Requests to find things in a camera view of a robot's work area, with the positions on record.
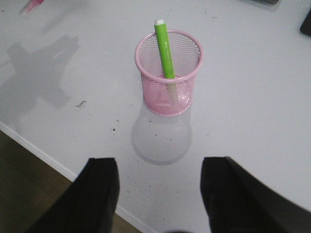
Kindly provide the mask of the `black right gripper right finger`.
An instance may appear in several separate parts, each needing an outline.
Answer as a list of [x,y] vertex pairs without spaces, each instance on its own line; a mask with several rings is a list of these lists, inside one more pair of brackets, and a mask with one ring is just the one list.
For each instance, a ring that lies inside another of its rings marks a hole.
[[200,190],[213,233],[309,233],[311,213],[230,157],[206,157]]

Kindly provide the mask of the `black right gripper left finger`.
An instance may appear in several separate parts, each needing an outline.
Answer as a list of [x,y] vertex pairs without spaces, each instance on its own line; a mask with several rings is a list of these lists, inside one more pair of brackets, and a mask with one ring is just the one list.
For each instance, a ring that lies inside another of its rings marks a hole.
[[29,233],[110,233],[119,197],[114,158],[90,158]]

